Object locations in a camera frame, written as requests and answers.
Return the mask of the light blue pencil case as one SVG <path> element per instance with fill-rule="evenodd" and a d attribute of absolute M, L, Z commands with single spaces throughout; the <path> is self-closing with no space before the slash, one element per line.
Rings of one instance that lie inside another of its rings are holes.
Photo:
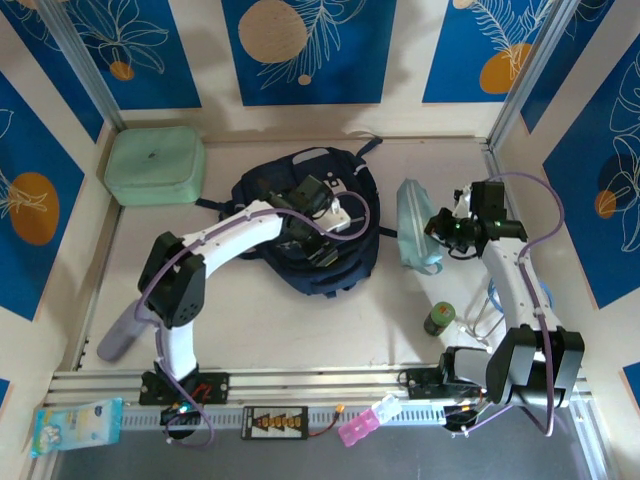
<path fill-rule="evenodd" d="M 440 245 L 424 233 L 436 214 L 427 191 L 417 180 L 405 179 L 396 193 L 397 243 L 401 263 L 423 275 L 443 270 Z"/>

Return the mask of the black charging board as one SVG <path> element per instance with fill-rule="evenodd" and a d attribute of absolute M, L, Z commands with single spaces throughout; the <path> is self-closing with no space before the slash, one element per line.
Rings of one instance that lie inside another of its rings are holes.
<path fill-rule="evenodd" d="M 247 406 L 243 409 L 242 440 L 307 440 L 306 406 Z"/>

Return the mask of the black controller board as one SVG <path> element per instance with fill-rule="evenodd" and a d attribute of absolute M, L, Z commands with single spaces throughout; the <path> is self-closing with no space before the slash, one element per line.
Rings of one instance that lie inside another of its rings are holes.
<path fill-rule="evenodd" d="M 160 413 L 161 426 L 199 425 L 200 412 L 190 403 L 175 403 Z"/>
<path fill-rule="evenodd" d="M 480 405 L 447 406 L 444 408 L 444 428 L 450 432 L 460 432 L 478 423 L 485 407 Z"/>

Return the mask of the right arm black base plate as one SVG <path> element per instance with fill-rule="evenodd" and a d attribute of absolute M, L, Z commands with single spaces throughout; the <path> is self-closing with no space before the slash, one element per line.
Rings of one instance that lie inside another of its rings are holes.
<path fill-rule="evenodd" d="M 397 376 L 410 400 L 480 400 L 483 389 L 466 380 L 451 379 L 438 367 L 408 368 Z"/>

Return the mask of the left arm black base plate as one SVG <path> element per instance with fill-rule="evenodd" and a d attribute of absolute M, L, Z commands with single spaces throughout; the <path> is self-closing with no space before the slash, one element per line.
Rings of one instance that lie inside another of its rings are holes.
<path fill-rule="evenodd" d="M 169 406 L 186 401 L 184 394 L 162 372 L 145 372 L 138 403 L 144 406 Z M 230 375 L 226 372 L 189 374 L 180 386 L 199 404 L 226 404 Z"/>

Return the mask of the aluminium frame post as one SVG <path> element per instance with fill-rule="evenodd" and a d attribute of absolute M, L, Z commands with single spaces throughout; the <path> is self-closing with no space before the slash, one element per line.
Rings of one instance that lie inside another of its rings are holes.
<path fill-rule="evenodd" d="M 525 63 L 507 95 L 502 109 L 486 138 L 488 151 L 494 154 L 508 135 L 512 124 L 520 116 L 520 110 L 544 70 L 565 27 L 569 23 L 580 0 L 554 0 L 551 10 L 534 41 Z"/>
<path fill-rule="evenodd" d="M 76 30 L 64 5 L 57 0 L 34 0 L 36 10 L 101 117 L 114 130 L 127 129 L 120 109 Z"/>

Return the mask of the clear plastic box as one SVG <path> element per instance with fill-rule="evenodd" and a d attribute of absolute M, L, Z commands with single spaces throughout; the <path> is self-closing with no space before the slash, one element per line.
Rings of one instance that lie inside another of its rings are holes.
<path fill-rule="evenodd" d="M 402 412 L 402 405 L 396 396 L 388 394 L 380 401 L 375 402 L 371 406 L 371 410 L 378 423 L 384 425 Z"/>

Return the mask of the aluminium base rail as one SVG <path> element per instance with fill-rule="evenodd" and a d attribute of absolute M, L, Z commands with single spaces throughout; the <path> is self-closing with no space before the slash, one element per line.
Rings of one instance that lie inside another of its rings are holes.
<path fill-rule="evenodd" d="M 364 370 L 231 370 L 226 404 L 330 406 L 375 402 L 392 394 L 410 400 L 397 382 L 400 368 Z M 47 407 L 74 406 L 107 398 L 138 403 L 142 386 L 139 371 L 57 372 L 44 397 Z"/>

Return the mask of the green jar dark lid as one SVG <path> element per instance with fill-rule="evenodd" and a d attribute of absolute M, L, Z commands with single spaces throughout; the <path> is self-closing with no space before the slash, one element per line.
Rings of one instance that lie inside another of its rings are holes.
<path fill-rule="evenodd" d="M 432 336 L 441 335 L 448 326 L 455 320 L 455 308 L 448 302 L 438 302 L 427 315 L 423 328 L 427 334 Z"/>

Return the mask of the mint green storage case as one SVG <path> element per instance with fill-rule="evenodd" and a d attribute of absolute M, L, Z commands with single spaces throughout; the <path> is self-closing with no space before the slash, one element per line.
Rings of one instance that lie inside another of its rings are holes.
<path fill-rule="evenodd" d="M 202 193 L 206 152 L 188 126 L 127 129 L 117 134 L 104 183 L 124 207 L 195 202 Z"/>

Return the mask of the navy blue backpack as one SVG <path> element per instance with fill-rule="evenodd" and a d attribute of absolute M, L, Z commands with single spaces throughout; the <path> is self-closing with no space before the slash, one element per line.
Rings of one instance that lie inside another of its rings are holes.
<path fill-rule="evenodd" d="M 281 249 L 276 239 L 263 242 L 243 253 L 244 260 L 262 259 L 295 290 L 306 295 L 336 296 L 340 290 L 349 290 L 359 281 L 371 276 L 379 251 L 379 237 L 391 236 L 395 232 L 380 226 L 380 200 L 377 185 L 364 160 L 364 155 L 373 150 L 382 139 L 375 137 L 357 153 L 333 147 L 308 148 L 271 162 L 259 165 L 245 174 L 231 191 L 227 202 L 214 202 L 200 198 L 198 206 L 216 210 L 224 219 L 247 207 L 254 200 L 266 200 L 271 192 L 280 193 L 297 187 L 308 175 L 324 183 L 335 195 L 351 191 L 363 197 L 358 200 L 341 196 L 341 206 L 351 217 L 350 227 L 341 233 L 344 236 L 358 232 L 365 221 L 369 224 L 365 232 L 353 240 L 328 239 L 337 250 L 333 263 L 312 265 L 300 248 Z"/>

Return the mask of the pink plastic box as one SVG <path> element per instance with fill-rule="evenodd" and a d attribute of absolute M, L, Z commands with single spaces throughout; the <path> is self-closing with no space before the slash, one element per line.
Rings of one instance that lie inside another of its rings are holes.
<path fill-rule="evenodd" d="M 372 409 L 367 409 L 338 429 L 339 437 L 347 448 L 354 446 L 380 427 L 380 422 Z"/>

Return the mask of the wet wipes packet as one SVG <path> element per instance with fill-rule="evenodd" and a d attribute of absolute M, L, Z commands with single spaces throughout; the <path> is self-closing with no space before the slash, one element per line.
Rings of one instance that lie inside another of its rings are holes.
<path fill-rule="evenodd" d="M 40 409 L 35 416 L 31 457 L 119 442 L 124 401 L 113 398 L 64 409 Z"/>

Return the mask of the grey glasses case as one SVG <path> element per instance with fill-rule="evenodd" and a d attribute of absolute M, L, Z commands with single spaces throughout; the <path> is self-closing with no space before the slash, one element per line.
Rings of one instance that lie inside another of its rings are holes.
<path fill-rule="evenodd" d="M 97 347 L 97 356 L 106 362 L 118 361 L 140 337 L 146 323 L 135 317 L 137 302 L 132 302 L 112 324 Z"/>

